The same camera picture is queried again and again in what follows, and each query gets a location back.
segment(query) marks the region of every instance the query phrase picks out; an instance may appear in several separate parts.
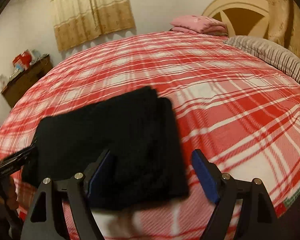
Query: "dark floor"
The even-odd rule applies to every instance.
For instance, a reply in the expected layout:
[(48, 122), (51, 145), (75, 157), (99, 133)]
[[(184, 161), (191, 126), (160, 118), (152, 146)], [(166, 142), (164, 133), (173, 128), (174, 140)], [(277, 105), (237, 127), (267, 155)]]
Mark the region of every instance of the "dark floor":
[(300, 196), (279, 218), (282, 240), (300, 240)]

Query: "bed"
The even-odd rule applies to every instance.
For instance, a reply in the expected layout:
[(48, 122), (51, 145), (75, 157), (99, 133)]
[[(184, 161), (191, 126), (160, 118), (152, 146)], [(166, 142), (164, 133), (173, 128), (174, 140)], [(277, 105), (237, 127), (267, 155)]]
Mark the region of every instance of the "bed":
[[(267, 0), (215, 0), (204, 15), (229, 35), (266, 37)], [(244, 21), (236, 21), (239, 15)], [(0, 128), (0, 159), (30, 145), (39, 121), (150, 85), (176, 113), (190, 196), (147, 210), (93, 210), (105, 239), (198, 239), (214, 205), (190, 164), (199, 148), (234, 178), (261, 178), (278, 216), (300, 194), (300, 85), (226, 37), (166, 31), (108, 42), (58, 64), (18, 101)], [(35, 189), (13, 174), (20, 209)], [(78, 239), (64, 204), (71, 239)], [(235, 232), (235, 207), (227, 238)]]

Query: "wall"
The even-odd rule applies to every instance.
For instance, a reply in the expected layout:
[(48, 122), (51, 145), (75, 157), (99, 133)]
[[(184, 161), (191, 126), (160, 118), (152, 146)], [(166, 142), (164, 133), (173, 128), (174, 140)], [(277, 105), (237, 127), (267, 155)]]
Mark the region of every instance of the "wall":
[[(51, 56), (53, 65), (66, 57), (98, 44), (132, 35), (166, 31), (177, 16), (202, 14), (213, 0), (130, 0), (136, 28), (100, 36), (66, 52), (58, 52), (52, 26), (50, 0), (22, 0), (5, 8), (0, 16), (0, 74), (10, 75), (12, 59), (25, 49), (37, 49)], [(0, 124), (9, 106), (0, 95)]]

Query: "striped pillow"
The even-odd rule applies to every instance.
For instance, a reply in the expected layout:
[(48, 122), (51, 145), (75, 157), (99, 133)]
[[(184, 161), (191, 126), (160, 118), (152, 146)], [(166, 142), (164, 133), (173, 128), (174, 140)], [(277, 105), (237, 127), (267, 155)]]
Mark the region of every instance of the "striped pillow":
[(261, 58), (300, 84), (300, 59), (290, 50), (262, 38), (233, 36), (224, 43)]

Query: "window curtain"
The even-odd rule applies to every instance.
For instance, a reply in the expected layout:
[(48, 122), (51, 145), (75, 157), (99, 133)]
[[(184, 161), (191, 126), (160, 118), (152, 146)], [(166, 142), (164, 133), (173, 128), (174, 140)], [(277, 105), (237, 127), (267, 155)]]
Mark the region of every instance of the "window curtain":
[(300, 8), (293, 0), (269, 0), (268, 39), (300, 58)]
[(58, 50), (135, 26), (128, 0), (51, 0)]

